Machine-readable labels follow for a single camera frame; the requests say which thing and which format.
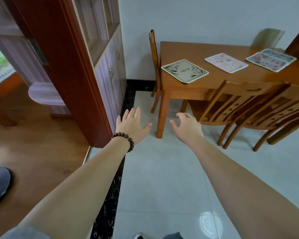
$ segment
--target person's left hand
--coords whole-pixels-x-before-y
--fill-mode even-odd
[[[126,109],[122,121],[121,116],[116,119],[116,130],[115,132],[123,132],[128,134],[130,138],[133,139],[134,144],[138,144],[148,135],[152,128],[152,124],[147,124],[143,129],[140,125],[141,109],[138,107],[136,110],[134,108],[129,112]]]

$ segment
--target hand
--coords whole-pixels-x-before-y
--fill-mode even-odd
[[[188,113],[177,113],[176,116],[180,119],[180,126],[177,126],[174,120],[170,120],[171,126],[176,134],[176,137],[189,145],[198,138],[202,138],[203,132],[201,130],[201,124],[196,121],[196,118]]]
[[[134,144],[138,144],[141,142],[150,132],[152,128],[152,124],[147,124],[143,129],[140,125],[141,118],[141,109],[138,107],[135,111],[134,108],[129,112],[126,109],[123,119],[121,121],[121,116],[118,116],[116,119],[116,132],[124,132],[128,134],[130,138],[133,139]]]

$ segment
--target gray sleeve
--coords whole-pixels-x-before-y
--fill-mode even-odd
[[[15,227],[7,231],[0,239],[51,239],[33,227]]]

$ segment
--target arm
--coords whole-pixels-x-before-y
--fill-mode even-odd
[[[254,174],[203,138],[201,124],[178,113],[181,124],[171,125],[176,136],[197,156],[217,197],[240,236],[299,238],[299,209]]]
[[[141,111],[125,111],[117,118],[116,132],[128,134],[135,144],[149,133],[151,124],[140,126]],[[86,238],[98,215],[114,175],[130,148],[126,138],[113,138],[97,155],[50,192],[20,222],[51,238]]]

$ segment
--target black marble floor border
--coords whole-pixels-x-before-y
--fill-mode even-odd
[[[121,117],[126,109],[131,110],[133,108],[136,91],[152,91],[154,85],[154,80],[127,80],[127,88],[121,109]],[[113,178],[102,208],[94,221],[90,239],[112,238],[124,161],[125,156]]]

